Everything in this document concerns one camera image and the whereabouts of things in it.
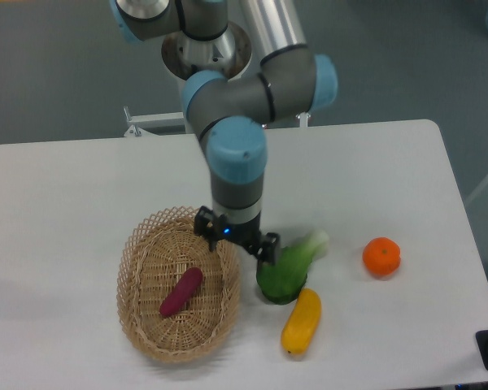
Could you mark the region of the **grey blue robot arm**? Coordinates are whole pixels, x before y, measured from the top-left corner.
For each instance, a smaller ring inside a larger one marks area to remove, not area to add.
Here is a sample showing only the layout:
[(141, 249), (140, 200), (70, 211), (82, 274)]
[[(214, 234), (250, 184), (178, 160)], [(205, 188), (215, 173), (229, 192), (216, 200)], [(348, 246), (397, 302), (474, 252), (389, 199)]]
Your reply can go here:
[(176, 39), (169, 71), (184, 82), (184, 119), (211, 175), (212, 205), (199, 209), (194, 232), (211, 249), (229, 241), (272, 264), (281, 244), (260, 230), (264, 126), (329, 106), (338, 76), (328, 56), (311, 52), (291, 1), (241, 7), (251, 31), (238, 44), (225, 1), (111, 2), (128, 41)]

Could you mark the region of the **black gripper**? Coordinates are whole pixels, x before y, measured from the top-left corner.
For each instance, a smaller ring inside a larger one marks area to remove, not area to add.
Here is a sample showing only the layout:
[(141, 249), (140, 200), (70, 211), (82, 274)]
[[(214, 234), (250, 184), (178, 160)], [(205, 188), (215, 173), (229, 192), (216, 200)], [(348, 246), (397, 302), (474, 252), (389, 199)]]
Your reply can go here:
[(222, 240), (241, 246), (255, 257), (259, 267), (274, 265), (281, 253), (280, 235), (260, 231), (260, 214), (245, 223), (232, 223), (226, 215), (216, 215), (213, 210), (201, 206), (194, 217), (194, 234), (204, 238), (210, 251), (215, 251)]

